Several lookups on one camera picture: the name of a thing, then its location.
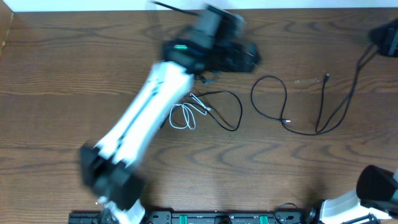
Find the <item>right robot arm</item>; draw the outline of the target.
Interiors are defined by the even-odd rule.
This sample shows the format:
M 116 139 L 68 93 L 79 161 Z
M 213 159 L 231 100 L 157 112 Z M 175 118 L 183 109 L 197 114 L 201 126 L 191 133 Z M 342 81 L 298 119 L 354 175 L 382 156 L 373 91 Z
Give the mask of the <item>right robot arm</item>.
M 397 20 L 373 28 L 369 34 L 375 48 L 372 57 L 397 58 Z M 380 223 L 397 219 L 397 171 L 368 165 L 356 188 L 337 198 L 322 200 L 303 223 Z

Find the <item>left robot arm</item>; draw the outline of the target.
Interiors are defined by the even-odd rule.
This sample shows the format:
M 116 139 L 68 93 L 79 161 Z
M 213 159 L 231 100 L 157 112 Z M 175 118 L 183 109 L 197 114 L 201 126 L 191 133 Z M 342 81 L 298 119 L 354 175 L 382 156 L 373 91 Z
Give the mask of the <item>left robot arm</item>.
M 100 223 L 140 223 L 144 180 L 136 175 L 145 151 L 205 72 L 251 73 L 260 61 L 258 48 L 242 42 L 244 19 L 208 5 L 195 23 L 161 45 L 160 60 L 113 128 L 94 146 L 80 148 L 83 183 L 103 205 Z

